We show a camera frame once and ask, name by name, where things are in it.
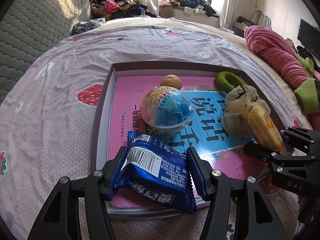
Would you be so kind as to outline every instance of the qr code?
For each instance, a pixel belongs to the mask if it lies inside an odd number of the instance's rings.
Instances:
[[[150,140],[150,138],[151,138],[150,135],[142,134],[142,135],[140,135],[139,137],[135,138],[135,139],[133,140],[133,142],[135,142],[135,141],[137,141],[137,140],[148,142],[148,141]]]

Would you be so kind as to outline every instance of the black monitor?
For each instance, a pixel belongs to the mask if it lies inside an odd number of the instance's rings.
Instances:
[[[298,40],[320,58],[320,30],[301,19]]]

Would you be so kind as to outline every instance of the toy egg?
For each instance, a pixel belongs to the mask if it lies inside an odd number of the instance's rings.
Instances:
[[[147,93],[140,104],[140,116],[158,134],[185,127],[194,113],[194,106],[180,90],[160,86]]]
[[[180,90],[182,88],[182,82],[176,75],[168,75],[160,82],[160,86],[168,86]]]

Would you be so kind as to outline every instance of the green hair tie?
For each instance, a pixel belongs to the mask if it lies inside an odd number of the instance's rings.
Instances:
[[[216,78],[216,84],[219,90],[225,93],[230,93],[237,86],[243,86],[244,83],[236,75],[228,72],[219,72]]]

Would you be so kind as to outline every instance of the bed sheet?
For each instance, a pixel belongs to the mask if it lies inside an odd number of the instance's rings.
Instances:
[[[0,214],[18,240],[31,226],[62,176],[87,176],[96,107],[77,96],[103,84],[112,63],[190,61],[244,70],[273,104],[284,125],[297,116],[293,93],[244,40],[206,25],[170,19],[115,20],[63,40],[31,65],[0,106]],[[291,239],[299,230],[297,196],[268,195]],[[83,239],[89,239],[84,203],[79,200]],[[161,220],[112,220],[117,239],[199,239],[207,209]],[[230,212],[232,239],[235,206]]]

